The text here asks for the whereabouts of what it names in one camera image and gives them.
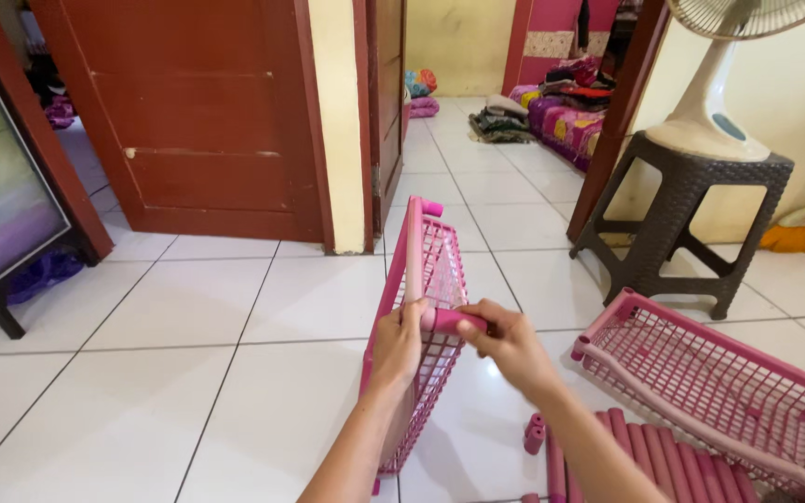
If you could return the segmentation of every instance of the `orange broom bristles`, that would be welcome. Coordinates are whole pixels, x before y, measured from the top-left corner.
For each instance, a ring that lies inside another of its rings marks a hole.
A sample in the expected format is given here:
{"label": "orange broom bristles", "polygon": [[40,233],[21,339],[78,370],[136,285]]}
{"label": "orange broom bristles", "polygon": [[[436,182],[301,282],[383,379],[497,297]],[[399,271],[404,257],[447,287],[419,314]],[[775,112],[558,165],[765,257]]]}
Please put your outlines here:
{"label": "orange broom bristles", "polygon": [[805,226],[776,225],[763,234],[759,246],[776,253],[805,253]]}

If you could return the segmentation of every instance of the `fan base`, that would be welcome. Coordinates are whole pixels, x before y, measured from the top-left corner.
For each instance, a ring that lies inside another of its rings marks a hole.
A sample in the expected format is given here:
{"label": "fan base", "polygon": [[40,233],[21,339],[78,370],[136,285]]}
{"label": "fan base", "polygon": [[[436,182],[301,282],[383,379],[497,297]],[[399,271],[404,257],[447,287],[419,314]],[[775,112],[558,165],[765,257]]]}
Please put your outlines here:
{"label": "fan base", "polygon": [[712,159],[759,162],[771,153],[746,134],[742,134],[744,140],[738,140],[721,130],[712,117],[706,124],[686,117],[674,118],[649,127],[645,133],[649,140],[667,149]]}

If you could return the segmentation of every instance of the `hand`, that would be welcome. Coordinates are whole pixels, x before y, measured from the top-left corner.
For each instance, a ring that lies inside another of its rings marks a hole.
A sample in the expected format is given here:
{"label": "hand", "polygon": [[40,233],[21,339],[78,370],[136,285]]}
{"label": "hand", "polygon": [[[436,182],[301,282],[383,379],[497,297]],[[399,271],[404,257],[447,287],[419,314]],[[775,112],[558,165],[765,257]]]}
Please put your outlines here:
{"label": "hand", "polygon": [[560,384],[527,315],[509,311],[487,299],[461,306],[458,311],[480,316],[491,324],[492,337],[466,320],[459,321],[456,328],[481,358],[491,357],[499,372],[532,403],[537,403],[543,389]]}
{"label": "hand", "polygon": [[408,387],[421,360],[421,316],[429,307],[419,299],[398,307],[377,321],[372,351],[371,383]]}

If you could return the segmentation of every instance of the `cream wall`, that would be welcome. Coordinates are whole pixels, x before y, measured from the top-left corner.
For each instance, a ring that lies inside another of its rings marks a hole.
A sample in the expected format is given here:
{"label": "cream wall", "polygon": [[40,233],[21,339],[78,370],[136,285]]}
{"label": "cream wall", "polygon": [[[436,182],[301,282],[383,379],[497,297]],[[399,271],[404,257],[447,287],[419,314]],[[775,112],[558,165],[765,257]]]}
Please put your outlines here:
{"label": "cream wall", "polygon": [[[632,130],[662,122],[682,96],[709,45],[672,21],[655,61]],[[805,24],[762,40],[740,43],[725,86],[732,118],[771,149],[796,163],[776,216],[805,206]],[[655,177],[645,167],[618,194],[610,214],[636,217],[653,196]],[[760,194],[742,187],[710,193],[692,232],[708,243],[744,238]]]}
{"label": "cream wall", "polygon": [[365,206],[359,141],[359,94],[353,45],[352,1],[309,0],[309,23],[319,81],[319,108],[334,250],[364,250]]}
{"label": "cream wall", "polygon": [[514,3],[515,0],[408,0],[406,69],[431,69],[437,75],[434,96],[486,96],[500,92]]}

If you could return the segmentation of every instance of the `electric fan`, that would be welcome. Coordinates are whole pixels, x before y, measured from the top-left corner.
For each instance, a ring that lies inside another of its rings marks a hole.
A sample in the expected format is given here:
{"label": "electric fan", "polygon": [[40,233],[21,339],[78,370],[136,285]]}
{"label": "electric fan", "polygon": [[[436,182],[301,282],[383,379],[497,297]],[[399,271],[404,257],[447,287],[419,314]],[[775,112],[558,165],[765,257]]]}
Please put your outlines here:
{"label": "electric fan", "polygon": [[732,161],[761,161],[769,149],[725,112],[723,88],[735,45],[805,22],[805,0],[666,0],[679,23],[713,39],[707,55],[666,121],[646,133],[671,150]]}

